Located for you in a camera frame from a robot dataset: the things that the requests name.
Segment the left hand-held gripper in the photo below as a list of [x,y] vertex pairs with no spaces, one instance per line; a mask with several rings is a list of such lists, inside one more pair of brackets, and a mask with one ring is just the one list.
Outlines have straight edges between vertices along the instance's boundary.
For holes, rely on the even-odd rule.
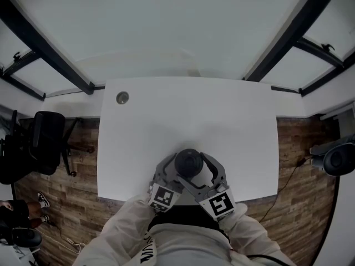
[[167,212],[177,202],[183,192],[183,185],[177,177],[167,177],[166,168],[177,153],[165,157],[157,164],[154,177],[149,186],[148,206],[157,212]]

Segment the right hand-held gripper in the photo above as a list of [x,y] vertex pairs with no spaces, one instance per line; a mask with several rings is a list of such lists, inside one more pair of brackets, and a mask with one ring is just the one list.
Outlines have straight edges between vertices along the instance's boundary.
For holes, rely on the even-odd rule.
[[212,173],[211,182],[217,187],[209,187],[208,185],[197,186],[188,178],[180,175],[177,178],[204,211],[213,220],[219,221],[235,211],[234,197],[231,188],[227,184],[223,165],[204,152],[201,152],[200,155]]

